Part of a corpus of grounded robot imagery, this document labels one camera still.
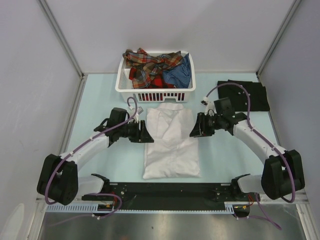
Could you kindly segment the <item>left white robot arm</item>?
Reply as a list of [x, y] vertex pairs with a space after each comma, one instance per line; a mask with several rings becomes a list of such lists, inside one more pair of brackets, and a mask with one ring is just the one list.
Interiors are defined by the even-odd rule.
[[45, 159], [37, 183], [37, 192], [46, 197], [51, 204], [69, 205], [75, 198], [94, 194], [105, 200], [110, 196], [108, 178], [92, 173], [79, 177], [78, 172], [99, 152], [106, 150], [120, 138], [132, 143], [153, 143], [146, 122], [139, 120], [141, 107], [129, 110], [115, 107], [108, 118], [94, 130], [88, 140], [76, 149], [61, 155], [49, 154]]

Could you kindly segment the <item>white long sleeve shirt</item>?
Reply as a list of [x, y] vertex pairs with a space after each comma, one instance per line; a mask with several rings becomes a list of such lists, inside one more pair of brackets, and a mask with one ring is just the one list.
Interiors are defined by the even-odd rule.
[[199, 141], [190, 137], [193, 112], [180, 103], [161, 103], [146, 112], [153, 143], [145, 144], [143, 179], [200, 177]]

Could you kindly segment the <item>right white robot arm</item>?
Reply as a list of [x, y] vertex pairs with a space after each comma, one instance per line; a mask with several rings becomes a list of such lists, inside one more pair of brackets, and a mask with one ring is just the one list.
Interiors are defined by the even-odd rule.
[[263, 164], [261, 175], [244, 174], [231, 180], [231, 196], [242, 201], [249, 193], [264, 193], [270, 199], [284, 199], [305, 188], [301, 155], [268, 140], [250, 122], [249, 115], [235, 112], [229, 98], [209, 101], [204, 97], [191, 138], [211, 137], [217, 130], [229, 132], [242, 141]]

